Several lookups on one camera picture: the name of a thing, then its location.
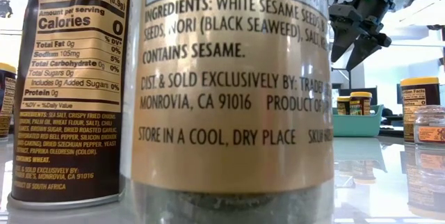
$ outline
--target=brown label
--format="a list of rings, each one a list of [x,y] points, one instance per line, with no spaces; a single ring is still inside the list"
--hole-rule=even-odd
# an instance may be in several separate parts
[[[419,127],[419,141],[445,143],[445,127]]]
[[[3,81],[0,87],[0,138],[6,138],[9,134],[11,116],[13,114],[15,94],[15,74],[0,70]]]
[[[118,193],[128,2],[30,0],[17,80],[14,198]]]
[[[158,0],[143,19],[134,180],[261,193],[332,178],[323,13],[297,0]]]

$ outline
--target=plastic bin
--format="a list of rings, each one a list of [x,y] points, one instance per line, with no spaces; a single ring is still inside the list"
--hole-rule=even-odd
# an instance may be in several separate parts
[[[338,115],[333,109],[332,124],[334,136],[343,137],[374,137],[380,131],[383,105],[371,106],[373,115]]]

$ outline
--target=reflective tabletop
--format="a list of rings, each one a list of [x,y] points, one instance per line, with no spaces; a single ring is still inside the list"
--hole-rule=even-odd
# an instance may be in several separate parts
[[[445,223],[445,147],[390,137],[333,144],[335,223]],[[69,211],[14,209],[7,202],[12,160],[12,141],[0,143],[0,224],[149,223],[126,201]],[[159,223],[176,223],[165,220]]]

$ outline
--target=nutrition facts panel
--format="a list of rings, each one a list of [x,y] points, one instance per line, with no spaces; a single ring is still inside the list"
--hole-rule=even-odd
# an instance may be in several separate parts
[[[38,2],[22,109],[119,112],[127,0]]]

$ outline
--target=gold label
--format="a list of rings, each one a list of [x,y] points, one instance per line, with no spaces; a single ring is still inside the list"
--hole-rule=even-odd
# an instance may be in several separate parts
[[[445,142],[445,127],[419,127],[419,141]]]
[[[261,193],[332,178],[325,13],[298,0],[147,2],[134,180]]]
[[[426,105],[424,88],[403,90],[403,137],[407,141],[414,141],[414,112],[420,106]]]
[[[345,115],[346,114],[346,104],[337,102],[337,113],[339,115]]]

